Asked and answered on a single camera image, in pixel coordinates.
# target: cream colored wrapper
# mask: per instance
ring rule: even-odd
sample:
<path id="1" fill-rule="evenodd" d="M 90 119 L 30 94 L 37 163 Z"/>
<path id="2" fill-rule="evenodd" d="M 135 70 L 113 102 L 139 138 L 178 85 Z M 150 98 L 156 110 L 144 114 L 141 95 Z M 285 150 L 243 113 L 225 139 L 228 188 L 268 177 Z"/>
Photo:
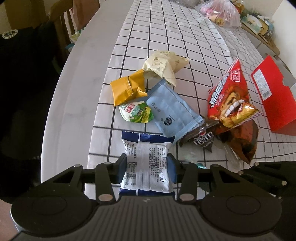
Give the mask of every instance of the cream colored wrapper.
<path id="1" fill-rule="evenodd" d="M 142 69 L 147 75 L 153 71 L 160 78 L 164 78 L 171 85 L 176 86 L 175 73 L 189 64 L 189 59 L 176 55 L 172 51 L 155 51 L 144 63 Z"/>

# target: white grid tablecloth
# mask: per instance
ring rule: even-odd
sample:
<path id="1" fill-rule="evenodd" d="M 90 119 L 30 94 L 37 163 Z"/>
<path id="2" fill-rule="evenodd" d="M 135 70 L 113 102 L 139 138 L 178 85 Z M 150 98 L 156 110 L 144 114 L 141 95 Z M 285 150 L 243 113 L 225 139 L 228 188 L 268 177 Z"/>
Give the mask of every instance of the white grid tablecloth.
<path id="1" fill-rule="evenodd" d="M 274 134 L 253 84 L 250 74 L 262 62 L 262 57 L 241 28 L 224 29 L 204 19 L 196 10 L 179 6 L 168 0 L 135 0 L 124 21 L 105 75 L 92 131 L 88 168 L 103 162 L 115 162 L 125 152 L 122 131 L 161 134 L 157 126 L 125 121 L 118 107 L 113 106 L 110 82 L 141 69 L 155 50 L 170 50 L 190 58 L 190 64 L 176 73 L 178 93 L 201 116 L 207 116 L 208 89 L 217 84 L 233 59 L 240 58 L 248 83 L 251 102 L 262 112 L 255 119 L 259 127 L 257 152 L 252 161 L 296 160 L 296 137 Z M 146 91 L 156 83 L 146 81 Z M 213 152 L 194 144 L 182 148 L 176 144 L 170 151 L 177 160 L 190 154 L 209 168 L 219 164 L 237 172 L 225 151 L 213 146 Z M 119 185 L 113 187 L 118 194 Z M 198 190 L 198 198 L 205 192 Z"/>

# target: red snack bag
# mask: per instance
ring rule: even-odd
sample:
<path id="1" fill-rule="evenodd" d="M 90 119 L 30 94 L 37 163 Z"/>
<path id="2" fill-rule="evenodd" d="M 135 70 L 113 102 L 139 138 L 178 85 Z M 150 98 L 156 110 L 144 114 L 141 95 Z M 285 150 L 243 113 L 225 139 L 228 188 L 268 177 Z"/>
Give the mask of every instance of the red snack bag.
<path id="1" fill-rule="evenodd" d="M 214 134 L 226 132 L 261 115 L 250 104 L 246 79 L 237 58 L 220 82 L 209 91 L 207 116 L 219 120 Z"/>

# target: pink cloth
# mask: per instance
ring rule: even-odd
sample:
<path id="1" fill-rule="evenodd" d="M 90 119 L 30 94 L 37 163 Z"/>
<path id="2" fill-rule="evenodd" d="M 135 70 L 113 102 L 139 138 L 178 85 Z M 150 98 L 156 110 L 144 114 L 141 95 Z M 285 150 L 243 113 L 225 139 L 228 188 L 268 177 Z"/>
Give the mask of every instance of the pink cloth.
<path id="1" fill-rule="evenodd" d="M 99 0 L 73 0 L 73 18 L 77 30 L 85 27 L 99 8 Z"/>

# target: blue snack package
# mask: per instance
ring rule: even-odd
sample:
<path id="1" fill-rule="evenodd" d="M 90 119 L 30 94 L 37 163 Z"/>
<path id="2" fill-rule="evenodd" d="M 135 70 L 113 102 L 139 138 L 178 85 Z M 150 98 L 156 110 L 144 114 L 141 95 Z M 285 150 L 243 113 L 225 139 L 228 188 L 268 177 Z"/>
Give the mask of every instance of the blue snack package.
<path id="1" fill-rule="evenodd" d="M 175 136 L 174 142 L 204 123 L 204 119 L 168 86 L 165 79 L 147 94 L 146 103 L 151 108 L 156 125 L 165 137 Z"/>
<path id="2" fill-rule="evenodd" d="M 174 138 L 122 132 L 127 165 L 120 195 L 175 195 L 167 173 L 167 154 Z"/>

